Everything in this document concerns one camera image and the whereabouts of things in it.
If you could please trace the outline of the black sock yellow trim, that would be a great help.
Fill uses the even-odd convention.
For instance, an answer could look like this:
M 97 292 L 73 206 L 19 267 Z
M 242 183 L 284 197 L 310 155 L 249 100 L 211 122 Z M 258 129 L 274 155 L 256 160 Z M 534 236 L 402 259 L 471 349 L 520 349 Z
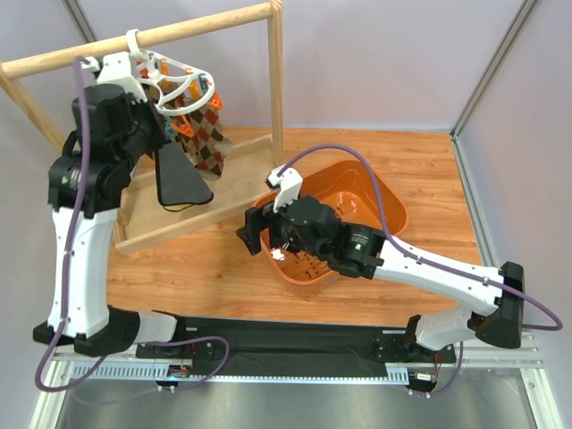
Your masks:
M 167 211 L 206 205 L 214 199 L 213 191 L 176 143 L 155 152 L 155 171 L 157 199 Z

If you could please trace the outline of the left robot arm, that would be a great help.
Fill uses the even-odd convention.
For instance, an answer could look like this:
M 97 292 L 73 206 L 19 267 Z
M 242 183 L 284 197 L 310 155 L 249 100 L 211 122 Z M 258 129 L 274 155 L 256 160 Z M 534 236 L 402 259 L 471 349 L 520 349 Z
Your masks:
M 48 203 L 56 235 L 55 294 L 36 342 L 72 345 L 102 357 L 131 345 L 168 342 L 177 319 L 107 302 L 107 267 L 122 192 L 137 161 L 164 144 L 150 104 L 119 85 L 97 84 L 72 102 L 77 124 L 48 171 Z

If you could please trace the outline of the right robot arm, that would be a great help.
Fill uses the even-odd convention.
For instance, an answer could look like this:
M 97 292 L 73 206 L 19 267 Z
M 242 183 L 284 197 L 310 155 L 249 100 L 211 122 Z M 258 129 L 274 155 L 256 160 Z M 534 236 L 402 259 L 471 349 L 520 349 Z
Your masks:
M 404 345 L 437 351 L 478 339 L 501 349 L 521 345 L 524 269 L 471 265 L 410 246 L 385 231 L 343 221 L 330 206 L 310 196 L 287 206 L 254 206 L 236 232 L 251 255 L 262 250 L 266 231 L 274 248 L 304 252 L 349 278 L 393 281 L 458 302 L 435 315 L 414 315 Z

